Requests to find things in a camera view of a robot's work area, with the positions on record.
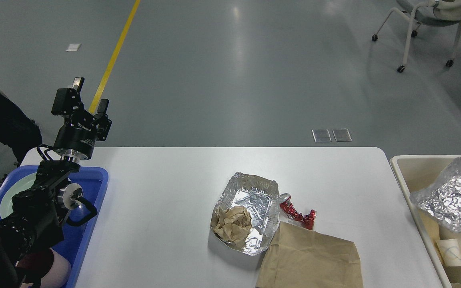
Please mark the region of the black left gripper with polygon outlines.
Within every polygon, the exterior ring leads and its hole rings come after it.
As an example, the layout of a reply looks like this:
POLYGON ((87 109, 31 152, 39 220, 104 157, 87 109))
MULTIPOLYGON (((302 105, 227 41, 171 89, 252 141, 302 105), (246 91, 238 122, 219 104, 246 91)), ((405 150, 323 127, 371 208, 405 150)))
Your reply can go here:
POLYGON ((108 118, 107 109, 110 101, 102 99, 95 115, 84 110, 80 92, 84 77, 75 77, 72 87, 58 89, 55 95, 51 114, 64 118, 53 145, 60 160, 80 162, 92 158, 95 142, 107 139, 112 121, 108 118))

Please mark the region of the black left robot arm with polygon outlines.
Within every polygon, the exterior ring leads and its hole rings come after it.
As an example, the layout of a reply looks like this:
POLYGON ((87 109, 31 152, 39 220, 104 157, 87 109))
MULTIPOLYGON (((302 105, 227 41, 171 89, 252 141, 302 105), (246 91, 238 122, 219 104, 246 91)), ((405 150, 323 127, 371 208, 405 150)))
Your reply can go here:
POLYGON ((0 288, 18 288, 25 280, 40 287, 38 276, 18 267, 18 261, 63 241, 65 224, 79 227, 98 214, 81 185, 69 180, 81 161, 92 158, 96 142, 106 140, 112 125, 109 100, 100 101, 96 114, 84 108, 83 83, 84 77, 76 77, 71 88, 57 90, 51 113, 63 117, 64 124, 53 146, 37 148, 42 161, 33 185, 12 197, 12 213, 0 220, 0 288))

